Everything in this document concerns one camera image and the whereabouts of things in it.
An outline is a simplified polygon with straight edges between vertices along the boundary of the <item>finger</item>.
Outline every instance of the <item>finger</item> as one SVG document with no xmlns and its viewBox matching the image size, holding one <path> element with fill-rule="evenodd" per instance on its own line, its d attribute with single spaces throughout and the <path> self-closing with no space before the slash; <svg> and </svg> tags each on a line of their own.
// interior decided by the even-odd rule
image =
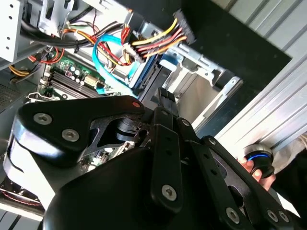
<svg viewBox="0 0 307 230">
<path fill-rule="evenodd" d="M 253 161 L 247 161 L 243 167 L 250 173 L 254 167 L 254 162 Z"/>
<path fill-rule="evenodd" d="M 253 177 L 255 178 L 255 180 L 256 180 L 257 182 L 260 181 L 261 176 L 262 176 L 262 172 L 261 172 L 260 169 L 257 169 L 257 170 L 253 173 Z"/>
<path fill-rule="evenodd" d="M 242 159 L 240 159 L 240 160 L 238 160 L 239 161 L 239 163 L 243 166 L 243 165 L 245 165 L 246 164 L 246 162 L 247 162 L 247 160 L 246 160 L 246 158 L 244 157 L 244 158 L 242 158 Z"/>
<path fill-rule="evenodd" d="M 265 190 L 269 190 L 272 183 L 276 180 L 276 176 L 272 175 L 269 176 L 268 178 L 264 178 L 262 180 L 260 180 L 260 184 L 262 185 L 262 187 L 264 187 Z"/>
</svg>

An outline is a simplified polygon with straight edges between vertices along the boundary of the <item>silver screw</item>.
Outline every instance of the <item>silver screw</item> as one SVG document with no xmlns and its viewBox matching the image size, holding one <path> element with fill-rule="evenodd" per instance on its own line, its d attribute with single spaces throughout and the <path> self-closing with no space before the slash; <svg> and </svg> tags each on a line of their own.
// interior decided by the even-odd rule
<svg viewBox="0 0 307 230">
<path fill-rule="evenodd" d="M 209 142 L 211 143 L 211 144 L 213 144 L 213 145 L 215 145 L 216 144 L 216 142 L 215 142 L 215 140 L 213 140 L 213 139 L 209 139 Z"/>
<path fill-rule="evenodd" d="M 35 114 L 33 119 L 40 125 L 49 125 L 52 122 L 52 117 L 44 113 Z"/>
<path fill-rule="evenodd" d="M 278 222 L 277 216 L 271 210 L 268 210 L 268 215 L 272 220 L 274 220 L 275 222 Z"/>
<path fill-rule="evenodd" d="M 278 213 L 279 213 L 280 217 L 283 218 L 284 221 L 289 223 L 289 218 L 282 211 L 279 211 Z"/>
<path fill-rule="evenodd" d="M 187 120 L 182 120 L 182 123 L 183 123 L 185 126 L 190 126 L 190 124 L 188 123 Z"/>
<path fill-rule="evenodd" d="M 230 207 L 226 208 L 226 214 L 235 224 L 240 223 L 239 215 L 232 208 Z"/>
<path fill-rule="evenodd" d="M 65 129 L 62 132 L 62 137 L 70 142 L 76 142 L 79 139 L 79 133 L 73 129 Z"/>
<path fill-rule="evenodd" d="M 174 201 L 177 198 L 177 193 L 174 190 L 174 188 L 168 184 L 165 184 L 162 186 L 162 194 L 163 196 L 170 200 L 170 201 Z"/>
</svg>

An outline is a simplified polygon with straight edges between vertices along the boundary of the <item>blue ring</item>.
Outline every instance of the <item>blue ring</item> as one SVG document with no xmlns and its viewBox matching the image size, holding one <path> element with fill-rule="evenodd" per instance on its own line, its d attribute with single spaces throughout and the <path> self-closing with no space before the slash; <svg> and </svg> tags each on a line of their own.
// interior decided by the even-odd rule
<svg viewBox="0 0 307 230">
<path fill-rule="evenodd" d="M 250 157 L 250 158 L 248 159 L 248 161 L 251 161 L 252 159 L 257 158 L 257 157 L 269 157 L 269 156 L 267 156 L 267 155 L 256 155 L 256 156 Z"/>
</svg>

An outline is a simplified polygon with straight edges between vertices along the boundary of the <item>knob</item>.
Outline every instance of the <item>knob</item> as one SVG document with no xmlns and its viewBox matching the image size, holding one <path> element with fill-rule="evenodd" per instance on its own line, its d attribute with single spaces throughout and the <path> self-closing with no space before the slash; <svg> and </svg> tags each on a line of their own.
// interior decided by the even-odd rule
<svg viewBox="0 0 307 230">
<path fill-rule="evenodd" d="M 254 161 L 251 174 L 257 169 L 262 171 L 261 178 L 267 178 L 274 173 L 273 153 L 269 147 L 260 144 L 249 145 L 244 148 L 244 156 L 247 161 Z"/>
</svg>

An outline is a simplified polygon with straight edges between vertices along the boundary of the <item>corrugated metal wall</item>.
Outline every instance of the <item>corrugated metal wall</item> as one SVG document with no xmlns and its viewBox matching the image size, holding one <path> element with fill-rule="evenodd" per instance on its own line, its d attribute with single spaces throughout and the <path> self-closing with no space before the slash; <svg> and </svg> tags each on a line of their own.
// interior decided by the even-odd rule
<svg viewBox="0 0 307 230">
<path fill-rule="evenodd" d="M 255 142 L 278 151 L 307 131 L 307 0 L 213 1 L 293 58 L 216 137 L 234 155 Z"/>
</svg>

